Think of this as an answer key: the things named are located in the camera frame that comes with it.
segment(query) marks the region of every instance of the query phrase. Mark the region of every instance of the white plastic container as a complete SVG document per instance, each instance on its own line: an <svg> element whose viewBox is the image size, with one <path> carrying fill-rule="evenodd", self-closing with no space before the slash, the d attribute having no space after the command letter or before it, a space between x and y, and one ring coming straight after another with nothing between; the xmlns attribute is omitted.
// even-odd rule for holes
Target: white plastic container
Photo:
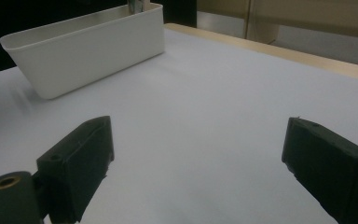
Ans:
<svg viewBox="0 0 358 224"><path fill-rule="evenodd" d="M128 6L5 35L0 39L40 97L68 91L164 51L162 6Z"/></svg>

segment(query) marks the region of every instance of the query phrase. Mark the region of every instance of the table surface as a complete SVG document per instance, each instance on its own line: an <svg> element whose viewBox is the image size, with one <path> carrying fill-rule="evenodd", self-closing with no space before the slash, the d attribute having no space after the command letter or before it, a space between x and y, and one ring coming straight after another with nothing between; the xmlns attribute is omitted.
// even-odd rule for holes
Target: table surface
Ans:
<svg viewBox="0 0 358 224"><path fill-rule="evenodd" d="M290 117L358 145L358 66L166 27L164 53L54 100L18 68L0 72L0 175L34 173L80 123L109 115L116 158L81 223L336 223L282 146Z"/></svg>

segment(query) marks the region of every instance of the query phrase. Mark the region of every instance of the dark background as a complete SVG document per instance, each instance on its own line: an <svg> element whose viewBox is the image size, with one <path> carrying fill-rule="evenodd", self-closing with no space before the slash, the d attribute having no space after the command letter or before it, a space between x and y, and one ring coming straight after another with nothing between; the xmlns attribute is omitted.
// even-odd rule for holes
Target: dark background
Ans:
<svg viewBox="0 0 358 224"><path fill-rule="evenodd" d="M197 26L196 0L152 2L164 6L164 22ZM127 0L0 0L0 37L123 5L127 5ZM0 45L0 71L14 66Z"/></svg>

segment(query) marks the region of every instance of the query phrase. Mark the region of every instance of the white tabletop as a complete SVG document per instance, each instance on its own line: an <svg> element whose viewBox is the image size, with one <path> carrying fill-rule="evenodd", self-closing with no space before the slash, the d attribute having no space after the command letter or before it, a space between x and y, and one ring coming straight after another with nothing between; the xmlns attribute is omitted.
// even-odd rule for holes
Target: white tabletop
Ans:
<svg viewBox="0 0 358 224"><path fill-rule="evenodd" d="M281 162L287 121L358 145L358 79L166 30L163 54L54 100L0 72L0 175L109 115L116 158L81 223L336 223Z"/></svg>

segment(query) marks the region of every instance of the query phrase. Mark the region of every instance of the white table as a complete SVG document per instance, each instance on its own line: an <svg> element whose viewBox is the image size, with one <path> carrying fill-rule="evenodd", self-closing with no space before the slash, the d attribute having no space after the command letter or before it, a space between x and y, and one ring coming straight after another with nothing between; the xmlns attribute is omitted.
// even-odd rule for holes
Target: white table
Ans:
<svg viewBox="0 0 358 224"><path fill-rule="evenodd" d="M289 117L358 145L358 78L166 30L163 54L55 100L0 72L0 175L111 116L116 158L81 223L336 223L281 162Z"/></svg>

